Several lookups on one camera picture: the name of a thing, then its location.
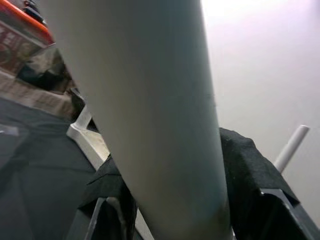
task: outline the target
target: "black fabric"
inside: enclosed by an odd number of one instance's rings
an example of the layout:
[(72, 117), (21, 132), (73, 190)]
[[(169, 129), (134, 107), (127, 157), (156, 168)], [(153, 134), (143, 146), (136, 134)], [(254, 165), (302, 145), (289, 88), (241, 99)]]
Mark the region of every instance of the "black fabric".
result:
[(108, 239), (117, 240), (115, 236), (122, 235), (120, 233), (126, 231), (126, 240), (132, 240), (135, 231), (138, 207), (122, 179), (111, 154), (87, 184), (82, 196), (80, 209), (86, 208), (86, 206), (92, 206), (98, 198), (108, 197), (116, 198), (119, 201), (123, 220), (125, 222), (125, 227), (121, 226), (118, 215), (114, 214), (115, 210), (112, 207), (108, 207), (105, 214), (109, 216), (108, 224), (112, 226), (112, 230), (110, 229), (109, 231), (114, 231), (112, 234), (110, 232), (108, 233), (110, 234)]
[(95, 170), (70, 122), (0, 98), (0, 240), (62, 240)]
[(236, 236), (242, 236), (248, 214), (260, 189), (281, 189), (293, 204), (299, 203), (287, 182), (257, 150), (254, 142), (227, 129), (220, 129), (230, 217)]

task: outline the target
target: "white wall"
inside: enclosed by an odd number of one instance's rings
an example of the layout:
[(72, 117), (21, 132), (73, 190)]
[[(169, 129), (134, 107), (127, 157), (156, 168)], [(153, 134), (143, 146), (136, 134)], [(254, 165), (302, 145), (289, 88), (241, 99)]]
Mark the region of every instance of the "white wall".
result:
[(320, 2), (202, 0), (221, 127), (274, 161), (300, 124), (309, 134), (284, 177), (320, 226)]

